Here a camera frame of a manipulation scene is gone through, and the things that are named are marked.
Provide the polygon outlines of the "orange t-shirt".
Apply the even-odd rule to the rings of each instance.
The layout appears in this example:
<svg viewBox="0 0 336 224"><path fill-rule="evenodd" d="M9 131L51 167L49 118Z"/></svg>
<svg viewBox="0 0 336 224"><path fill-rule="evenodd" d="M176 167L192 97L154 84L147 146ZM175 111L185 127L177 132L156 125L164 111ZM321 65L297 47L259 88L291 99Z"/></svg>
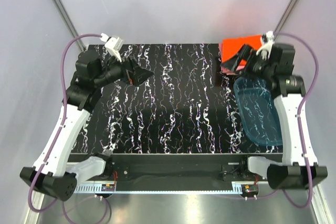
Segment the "orange t-shirt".
<svg viewBox="0 0 336 224"><path fill-rule="evenodd" d="M222 63L230 60L234 55L236 55L244 44L250 45L253 49L259 49L262 46L261 34L223 39L222 43L219 44Z"/></svg>

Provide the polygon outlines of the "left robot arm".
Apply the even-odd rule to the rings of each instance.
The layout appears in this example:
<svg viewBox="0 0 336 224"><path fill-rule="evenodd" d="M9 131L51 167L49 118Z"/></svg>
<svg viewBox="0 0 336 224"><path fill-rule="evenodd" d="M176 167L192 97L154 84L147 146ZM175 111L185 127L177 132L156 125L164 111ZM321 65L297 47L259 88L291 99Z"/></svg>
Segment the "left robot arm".
<svg viewBox="0 0 336 224"><path fill-rule="evenodd" d="M101 88L116 81L140 86L154 75L133 57L110 59L104 65L94 50L81 52L75 66L76 78L66 90L60 119L46 147L33 166L23 167L19 175L30 191L61 201L67 201L77 185L96 176L107 180L114 173L112 157L104 154L89 155L66 168L75 140L102 96Z"/></svg>

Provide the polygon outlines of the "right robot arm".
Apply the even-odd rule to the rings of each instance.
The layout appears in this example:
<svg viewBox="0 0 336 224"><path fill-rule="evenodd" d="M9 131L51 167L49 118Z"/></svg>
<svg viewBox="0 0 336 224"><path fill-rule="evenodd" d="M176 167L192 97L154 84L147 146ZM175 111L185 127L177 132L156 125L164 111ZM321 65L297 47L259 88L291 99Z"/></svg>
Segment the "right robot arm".
<svg viewBox="0 0 336 224"><path fill-rule="evenodd" d="M311 189L328 176L326 166L318 164L312 149L304 111L308 92L301 76L294 75L295 48L291 44L271 43L258 50L248 44L221 66L248 79L265 80L279 118L283 154L281 162L250 156L238 167L239 176L250 180L259 175L272 189Z"/></svg>

